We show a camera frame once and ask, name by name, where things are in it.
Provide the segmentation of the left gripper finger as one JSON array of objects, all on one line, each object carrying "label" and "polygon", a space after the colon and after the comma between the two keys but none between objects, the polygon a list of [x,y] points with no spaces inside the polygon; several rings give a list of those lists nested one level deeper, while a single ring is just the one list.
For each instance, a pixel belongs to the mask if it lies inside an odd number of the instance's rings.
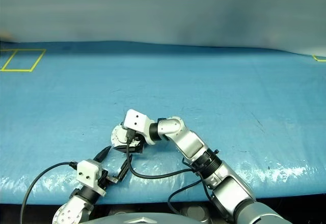
[{"label": "left gripper finger", "polygon": [[120,168],[119,174],[117,176],[118,181],[122,181],[125,175],[127,174],[129,170],[128,162],[131,163],[131,161],[132,161],[132,155],[129,155]]},{"label": "left gripper finger", "polygon": [[107,157],[110,149],[111,149],[111,146],[105,147],[99,153],[96,154],[96,156],[93,158],[93,160],[96,162],[103,162],[105,160],[105,158]]}]

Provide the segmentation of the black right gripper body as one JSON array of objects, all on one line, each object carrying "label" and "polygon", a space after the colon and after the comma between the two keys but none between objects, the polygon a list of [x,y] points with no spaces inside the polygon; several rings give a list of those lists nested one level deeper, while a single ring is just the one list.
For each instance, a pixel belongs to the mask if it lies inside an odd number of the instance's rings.
[{"label": "black right gripper body", "polygon": [[141,134],[135,133],[131,143],[129,144],[129,151],[131,153],[142,153],[145,143],[145,138]]}]

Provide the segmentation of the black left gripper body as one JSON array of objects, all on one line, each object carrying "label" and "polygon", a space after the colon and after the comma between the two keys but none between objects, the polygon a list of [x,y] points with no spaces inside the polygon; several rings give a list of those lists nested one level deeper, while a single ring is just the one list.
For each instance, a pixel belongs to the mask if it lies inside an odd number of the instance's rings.
[{"label": "black left gripper body", "polygon": [[107,170],[102,170],[101,177],[98,180],[98,186],[106,190],[111,183],[118,183],[119,179],[115,176],[110,176]]}]

